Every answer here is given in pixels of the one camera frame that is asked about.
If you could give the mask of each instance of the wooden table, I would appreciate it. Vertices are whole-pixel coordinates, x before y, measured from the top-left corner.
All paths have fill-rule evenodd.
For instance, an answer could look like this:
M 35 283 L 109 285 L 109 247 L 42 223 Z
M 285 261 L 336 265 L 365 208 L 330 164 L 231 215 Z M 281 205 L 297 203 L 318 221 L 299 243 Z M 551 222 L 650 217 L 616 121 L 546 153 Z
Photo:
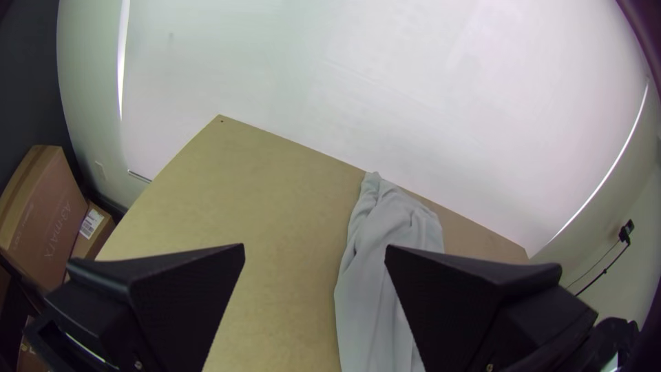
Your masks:
M 216 117 L 159 173 L 98 260 L 243 242 L 246 264 L 205 371 L 340 371 L 333 289 L 364 171 Z M 523 248 L 420 198 L 449 254 L 525 263 Z

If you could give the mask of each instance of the gray towel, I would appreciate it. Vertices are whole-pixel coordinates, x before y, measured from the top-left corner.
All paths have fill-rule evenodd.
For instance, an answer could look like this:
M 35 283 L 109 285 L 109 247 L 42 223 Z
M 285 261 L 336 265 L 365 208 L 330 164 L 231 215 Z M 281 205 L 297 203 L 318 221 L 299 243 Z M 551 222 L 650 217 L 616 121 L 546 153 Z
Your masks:
M 343 372 L 424 372 L 388 270 L 386 246 L 443 252 L 439 219 L 378 173 L 367 173 L 349 220 L 335 286 Z

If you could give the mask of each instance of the brown cardboard box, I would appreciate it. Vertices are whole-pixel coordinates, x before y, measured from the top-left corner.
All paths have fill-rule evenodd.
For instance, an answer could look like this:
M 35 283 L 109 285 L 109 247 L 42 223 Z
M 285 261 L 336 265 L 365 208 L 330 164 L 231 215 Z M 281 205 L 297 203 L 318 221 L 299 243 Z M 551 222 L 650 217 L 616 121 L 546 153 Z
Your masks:
M 28 321 L 25 322 L 25 326 L 27 327 L 32 321 L 32 317 L 28 316 Z M 30 343 L 26 340 L 25 336 L 21 339 L 16 372 L 48 372 L 48 366 L 41 360 L 41 357 L 36 354 L 36 351 L 30 346 Z
M 110 214 L 90 202 L 71 257 L 95 259 L 113 230 L 115 222 Z
M 44 291 L 64 280 L 87 203 L 61 147 L 33 146 L 0 197 L 0 251 Z

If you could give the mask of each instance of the black cable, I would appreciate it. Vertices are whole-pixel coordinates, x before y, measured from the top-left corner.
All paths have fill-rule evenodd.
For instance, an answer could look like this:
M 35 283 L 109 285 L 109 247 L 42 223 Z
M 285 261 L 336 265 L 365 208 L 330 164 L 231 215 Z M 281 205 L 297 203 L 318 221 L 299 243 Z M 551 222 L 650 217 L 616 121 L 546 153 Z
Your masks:
M 597 265 L 599 265 L 599 262 L 601 262 L 601 260 L 603 260 L 604 258 L 606 258 L 606 256 L 608 256 L 608 254 L 611 253 L 611 251 L 613 250 L 613 248 L 617 247 L 619 243 L 620 243 L 619 240 L 616 241 L 615 244 L 613 244 L 613 246 L 612 246 L 612 247 L 611 247 L 606 253 L 604 253 L 603 256 L 601 256 L 601 258 L 599 259 L 599 261 L 595 262 L 595 264 L 592 265 L 592 267 L 590 267 L 585 273 L 583 273 L 583 275 L 579 276 L 578 279 L 576 279 L 575 281 L 571 282 L 570 285 L 566 286 L 566 288 L 569 289 L 572 285 L 576 284 L 576 282 L 578 282 L 579 280 L 583 279 L 583 277 L 586 276 L 588 273 L 590 273 L 590 271 L 592 271 L 592 269 L 594 269 Z
M 597 279 L 601 278 L 602 275 L 606 274 L 606 271 L 608 271 L 608 269 L 610 269 L 611 266 L 613 266 L 613 264 L 615 263 L 615 261 L 618 260 L 618 258 L 619 258 L 619 257 L 620 257 L 620 256 L 621 256 L 621 255 L 627 250 L 627 248 L 629 248 L 629 246 L 631 246 L 631 244 L 627 244 L 627 246 L 626 246 L 626 247 L 620 252 L 620 254 L 618 254 L 618 256 L 615 257 L 615 260 L 613 260 L 613 262 L 611 262 L 610 265 L 606 266 L 606 268 L 603 269 L 603 271 L 601 271 L 601 273 L 599 273 L 599 275 L 597 275 L 596 278 L 594 278 L 590 283 L 588 283 L 588 285 L 586 285 L 585 287 L 583 287 L 583 289 L 581 289 L 580 291 L 578 291 L 578 293 L 577 293 L 576 295 L 578 296 L 578 295 L 580 295 L 581 293 L 583 293 L 583 291 L 586 290 L 586 289 L 588 289 L 593 283 L 595 283 L 595 282 L 597 281 Z

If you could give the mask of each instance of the white backdrop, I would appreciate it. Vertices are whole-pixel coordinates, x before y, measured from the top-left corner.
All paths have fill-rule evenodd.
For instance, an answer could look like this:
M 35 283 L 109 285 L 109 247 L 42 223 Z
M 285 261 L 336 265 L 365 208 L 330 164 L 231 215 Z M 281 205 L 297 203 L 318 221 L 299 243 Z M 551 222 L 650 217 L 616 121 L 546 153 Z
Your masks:
M 605 177 L 646 84 L 603 0 L 139 0 L 125 56 L 122 145 L 143 176 L 224 114 L 379 171 L 529 256 Z

